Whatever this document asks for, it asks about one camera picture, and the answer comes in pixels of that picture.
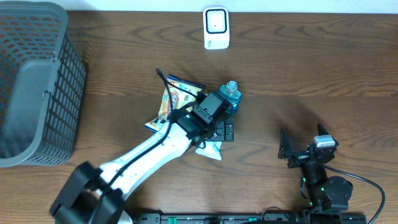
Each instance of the snack bag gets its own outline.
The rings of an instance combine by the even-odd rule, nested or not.
[[[212,159],[221,160],[221,145],[223,142],[206,142],[201,143],[201,147],[197,148],[195,153]]]
[[[199,91],[201,91],[203,89],[202,86],[200,85],[196,85],[184,80],[180,80],[172,75],[168,75],[167,80],[183,89],[183,90],[187,90],[190,93],[193,93],[194,95],[197,95]],[[170,88],[170,94],[171,94],[171,99],[172,99],[172,104],[173,104],[173,108],[174,109],[180,109],[182,106],[186,105],[189,102],[193,102],[195,101],[195,97],[189,95],[188,93],[185,93],[181,90],[178,90],[172,86],[169,86]],[[162,104],[160,106],[160,110],[159,110],[159,116],[162,115],[169,115],[171,110],[171,105],[169,102],[169,94],[167,93],[167,89],[165,88],[164,92],[163,92],[163,97],[162,97]]]
[[[168,75],[167,80],[183,89],[187,90],[190,93],[193,93],[194,95],[197,95],[199,91],[203,89],[203,86],[201,85],[196,85],[194,83],[190,83],[185,80],[178,79],[177,77],[173,75]],[[188,93],[185,93],[181,90],[178,90],[172,86],[169,86],[170,88],[170,94],[171,94],[171,99],[172,99],[172,104],[174,109],[180,109],[184,105],[186,105],[189,102],[195,101],[195,97],[189,95]],[[169,94],[167,93],[167,89],[165,88],[162,96],[162,104],[160,105],[160,110],[158,117],[153,119],[152,121],[149,121],[148,123],[145,124],[145,128],[150,129],[152,132],[157,132],[164,123],[167,121],[167,116],[169,115],[171,110],[171,105],[169,102]]]

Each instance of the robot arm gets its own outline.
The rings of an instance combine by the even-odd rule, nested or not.
[[[162,139],[169,125],[172,127],[163,144],[158,145],[153,150],[142,155],[146,149]],[[157,133],[127,154],[114,161],[100,165],[99,168],[103,171],[100,177],[105,182],[109,183],[122,166],[142,155],[129,166],[123,172],[123,175],[116,179],[111,186],[114,190],[121,189],[123,192],[123,199],[126,200],[146,178],[168,161],[181,156],[191,146],[191,143],[192,140],[187,138],[187,132],[182,129],[179,124],[170,124],[170,122],[167,122]]]
[[[215,91],[208,96],[198,93],[198,103],[191,112],[185,108],[174,110],[169,122],[127,154],[97,169],[88,162],[80,164],[54,201],[50,213],[61,224],[131,223],[123,210],[125,201],[157,169],[204,140],[233,141],[233,119],[227,112],[230,106],[231,103]]]

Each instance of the cable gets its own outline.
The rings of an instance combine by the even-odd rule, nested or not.
[[[196,102],[196,101],[189,102],[189,103],[187,103],[186,105],[183,105],[182,108],[187,109],[187,108],[189,108],[189,107],[191,107],[191,106],[195,106],[195,105],[197,105],[197,104],[198,104],[198,102]]]
[[[230,108],[231,111],[229,112],[229,116],[226,118],[226,120],[230,119],[232,117],[233,113],[234,113],[234,106],[232,105],[231,102],[229,102],[229,100],[227,100],[227,102],[229,104],[229,108]]]
[[[199,145],[199,146],[197,146],[198,149],[205,149],[205,148],[206,148],[206,142],[203,141],[202,143],[203,143],[203,147],[199,147],[199,146],[200,146],[200,145]]]
[[[383,207],[384,207],[384,203],[386,202],[386,195],[385,195],[383,189],[382,189],[377,183],[375,183],[375,182],[373,182],[373,181],[371,181],[371,180],[368,180],[368,179],[366,179],[366,178],[363,178],[363,177],[360,177],[360,176],[357,176],[357,175],[354,175],[354,174],[350,174],[350,173],[348,173],[348,172],[344,172],[344,171],[341,171],[341,170],[332,168],[332,167],[327,166],[327,165],[323,165],[323,166],[324,166],[324,168],[326,168],[326,169],[328,169],[328,170],[331,170],[331,171],[333,171],[333,172],[336,172],[336,173],[339,173],[339,174],[343,174],[343,175],[347,175],[347,176],[349,176],[349,177],[354,177],[355,179],[358,179],[358,180],[362,180],[362,181],[364,181],[364,182],[366,182],[366,183],[368,183],[368,184],[371,184],[371,185],[377,187],[377,189],[380,190],[380,193],[381,193],[381,203],[380,203],[379,209],[377,210],[376,214],[374,214],[373,218],[368,222],[368,224],[372,224],[372,223],[376,220],[376,218],[380,215],[381,210],[382,210]]]
[[[188,93],[189,95],[195,97],[195,99],[198,99],[198,97],[195,96],[193,93],[191,93],[191,92],[189,92],[189,91],[187,91],[187,90],[181,89],[180,87],[175,86],[174,84],[170,83],[167,79],[165,79],[165,81],[166,81],[167,84],[169,84],[170,86],[172,86],[172,87],[174,87],[174,88],[176,88],[176,89],[178,89],[178,90],[181,90],[181,91],[183,91],[184,93]]]
[[[158,68],[156,68],[156,74],[162,79],[162,81],[164,82],[164,85],[166,86],[167,89],[167,94],[169,94],[169,100],[170,100],[170,113],[173,111],[173,104],[171,103],[172,101],[172,95],[170,93],[170,88],[168,86],[168,81],[166,80],[166,78],[163,75],[163,72],[160,71]],[[164,134],[164,136],[162,137],[162,139],[160,139],[157,143],[155,143],[153,146],[149,147],[148,149],[146,149],[143,153],[139,154],[138,156],[136,156],[135,158],[133,158],[132,160],[130,160],[128,163],[126,163],[124,166],[122,166],[122,168],[120,168],[117,173],[112,177],[111,181],[109,181],[109,183],[106,185],[105,190],[102,192],[101,196],[98,199],[98,205],[101,204],[101,202],[103,201],[105,195],[109,192],[109,190],[111,189],[113,183],[116,181],[116,179],[118,179],[118,177],[120,175],[123,174],[123,172],[129,167],[131,166],[131,164],[133,164],[134,162],[136,162],[138,159],[140,159],[142,156],[144,156],[145,154],[147,154],[148,152],[150,152],[151,150],[153,150],[154,148],[156,148],[158,145],[162,144],[164,142],[164,140],[167,138],[167,136],[169,135],[170,129],[172,127],[172,124],[169,123],[169,126],[167,127],[167,130]],[[99,206],[97,206],[89,220],[89,224],[92,224],[93,218],[95,217],[96,213],[98,213],[98,208]]]
[[[265,214],[267,213],[268,210],[270,210],[270,209],[272,209],[272,208],[276,208],[276,209],[279,209],[280,211],[282,211],[282,209],[280,209],[279,207],[276,207],[276,206],[268,207],[268,208],[266,208],[266,209],[262,212],[262,214],[261,214],[261,221],[264,221],[264,219],[265,219]]]

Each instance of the wooden table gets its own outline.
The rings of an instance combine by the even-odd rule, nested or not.
[[[307,205],[300,170],[277,158],[279,129],[303,149],[322,122],[340,142],[329,163],[380,184],[377,223],[398,219],[398,16],[231,13],[231,42],[205,50],[201,13],[69,12],[70,35],[89,65],[76,152],[58,167],[0,169],[0,223],[53,223],[49,207],[83,161],[95,166],[128,152],[151,132],[162,68],[218,89],[243,93],[235,142],[221,162],[191,149],[148,178],[127,209],[261,212]],[[358,180],[350,212],[370,220],[381,196]]]

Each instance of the small glass bottle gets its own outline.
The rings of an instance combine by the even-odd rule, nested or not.
[[[236,114],[242,98],[242,93],[238,91],[238,84],[236,81],[229,81],[226,85],[222,85],[220,87],[220,94],[229,102],[231,102],[233,106],[233,114]]]

